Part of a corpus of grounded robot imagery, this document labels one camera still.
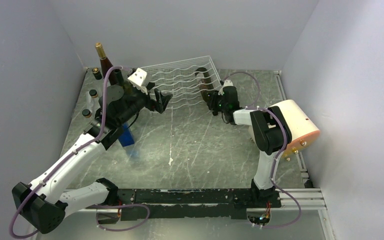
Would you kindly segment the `dark bottle silver cap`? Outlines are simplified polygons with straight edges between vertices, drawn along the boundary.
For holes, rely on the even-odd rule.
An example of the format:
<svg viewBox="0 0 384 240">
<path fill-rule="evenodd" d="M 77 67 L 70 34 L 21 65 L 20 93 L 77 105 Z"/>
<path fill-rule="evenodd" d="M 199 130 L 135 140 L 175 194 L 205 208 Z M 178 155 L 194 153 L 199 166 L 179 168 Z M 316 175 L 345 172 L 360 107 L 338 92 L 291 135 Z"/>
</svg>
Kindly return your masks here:
<svg viewBox="0 0 384 240">
<path fill-rule="evenodd" d="M 214 85 L 209 70 L 205 67 L 199 67 L 194 73 L 197 79 L 197 86 L 201 97 L 206 103 L 211 101 L 212 93 L 214 92 Z"/>
</svg>

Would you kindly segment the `blue vodka bottle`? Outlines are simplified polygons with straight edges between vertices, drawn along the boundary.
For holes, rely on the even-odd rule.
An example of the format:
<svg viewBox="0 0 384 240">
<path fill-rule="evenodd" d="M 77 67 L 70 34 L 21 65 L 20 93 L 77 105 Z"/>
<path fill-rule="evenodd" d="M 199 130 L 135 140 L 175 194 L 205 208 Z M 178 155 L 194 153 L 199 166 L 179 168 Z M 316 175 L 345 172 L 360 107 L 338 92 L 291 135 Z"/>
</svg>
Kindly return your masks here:
<svg viewBox="0 0 384 240">
<path fill-rule="evenodd" d="M 134 137 L 130 131 L 130 127 L 127 123 L 122 125 L 122 134 L 118 137 L 118 141 L 123 148 L 132 146 L 135 144 Z"/>
</svg>

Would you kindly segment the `dark green wine bottle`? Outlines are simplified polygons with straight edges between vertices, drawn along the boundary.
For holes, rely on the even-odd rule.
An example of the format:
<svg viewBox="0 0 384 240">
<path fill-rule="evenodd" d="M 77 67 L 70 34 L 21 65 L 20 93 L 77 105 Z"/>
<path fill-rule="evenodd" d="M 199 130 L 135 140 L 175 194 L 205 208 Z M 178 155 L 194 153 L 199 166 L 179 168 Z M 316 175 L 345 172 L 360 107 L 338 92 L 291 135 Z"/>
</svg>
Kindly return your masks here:
<svg viewBox="0 0 384 240">
<path fill-rule="evenodd" d="M 116 76 L 117 84 L 123 87 L 124 92 L 126 94 L 131 94 L 132 93 L 131 86 L 128 81 L 124 80 L 122 71 L 120 69 L 115 69 L 113 70 L 113 72 Z"/>
</svg>

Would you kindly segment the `dark red wine bottle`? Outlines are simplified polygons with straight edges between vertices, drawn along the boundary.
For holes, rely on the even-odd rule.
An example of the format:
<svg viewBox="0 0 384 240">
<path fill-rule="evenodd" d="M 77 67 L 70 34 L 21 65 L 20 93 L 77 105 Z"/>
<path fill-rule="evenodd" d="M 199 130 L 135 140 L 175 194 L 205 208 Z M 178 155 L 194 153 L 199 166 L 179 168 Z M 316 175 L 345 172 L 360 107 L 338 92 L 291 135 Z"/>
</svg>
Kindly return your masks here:
<svg viewBox="0 0 384 240">
<path fill-rule="evenodd" d="M 113 67 L 113 64 L 111 63 L 111 61 L 108 59 L 106 53 L 105 53 L 105 50 L 103 48 L 103 45 L 100 43 L 100 42 L 97 42 L 95 44 L 95 49 L 97 51 L 97 54 L 99 56 L 99 59 L 100 59 L 100 65 L 101 65 L 101 70 L 102 70 L 102 76 L 105 77 L 108 73 L 108 70 Z M 108 81 L 111 85 L 117 85 L 118 84 L 118 80 L 117 80 L 117 77 L 116 75 L 111 72 L 109 77 L 108 77 Z"/>
</svg>

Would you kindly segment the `clear bottle orange label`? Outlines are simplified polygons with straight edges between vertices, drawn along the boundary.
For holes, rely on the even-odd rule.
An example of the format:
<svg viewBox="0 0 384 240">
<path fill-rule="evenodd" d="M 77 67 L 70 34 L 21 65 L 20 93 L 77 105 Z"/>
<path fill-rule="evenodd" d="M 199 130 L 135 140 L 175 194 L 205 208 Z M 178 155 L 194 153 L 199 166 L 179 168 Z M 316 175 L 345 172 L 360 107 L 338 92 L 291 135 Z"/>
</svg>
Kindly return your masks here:
<svg viewBox="0 0 384 240">
<path fill-rule="evenodd" d="M 92 74 L 96 81 L 102 81 L 104 79 L 100 69 L 98 67 L 94 67 L 92 69 Z"/>
</svg>

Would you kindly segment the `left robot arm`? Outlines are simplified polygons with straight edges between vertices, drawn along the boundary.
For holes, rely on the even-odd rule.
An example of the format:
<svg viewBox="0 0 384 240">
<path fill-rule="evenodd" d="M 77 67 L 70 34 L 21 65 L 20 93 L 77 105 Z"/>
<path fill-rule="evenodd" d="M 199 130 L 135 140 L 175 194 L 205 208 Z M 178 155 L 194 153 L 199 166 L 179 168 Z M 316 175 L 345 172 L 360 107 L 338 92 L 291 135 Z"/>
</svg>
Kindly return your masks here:
<svg viewBox="0 0 384 240">
<path fill-rule="evenodd" d="M 114 207 L 118 187 L 106 178 L 76 190 L 68 185 L 93 159 L 107 151 L 124 132 L 124 124 L 143 108 L 163 113 L 172 93 L 150 90 L 154 84 L 125 93 L 120 85 L 105 86 L 100 98 L 100 114 L 91 121 L 73 146 L 48 170 L 30 183 L 17 183 L 12 189 L 16 216 L 22 216 L 36 231 L 47 234 L 63 219 L 90 206 Z"/>
</svg>

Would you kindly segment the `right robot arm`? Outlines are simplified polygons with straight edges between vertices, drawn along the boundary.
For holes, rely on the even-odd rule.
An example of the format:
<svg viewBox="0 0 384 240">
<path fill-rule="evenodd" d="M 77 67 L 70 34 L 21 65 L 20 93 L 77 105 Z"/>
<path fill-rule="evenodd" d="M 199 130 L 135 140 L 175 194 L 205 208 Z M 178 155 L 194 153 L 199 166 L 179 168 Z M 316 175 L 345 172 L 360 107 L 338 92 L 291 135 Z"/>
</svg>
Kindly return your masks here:
<svg viewBox="0 0 384 240">
<path fill-rule="evenodd" d="M 238 92 L 234 86 L 208 90 L 205 96 L 213 115 L 222 113 L 228 124 L 252 128 L 259 160 L 251 183 L 255 190 L 250 193 L 249 199 L 255 207 L 262 207 L 276 188 L 275 172 L 280 155 L 292 141 L 292 133 L 282 108 L 278 105 L 268 108 L 240 107 Z"/>
</svg>

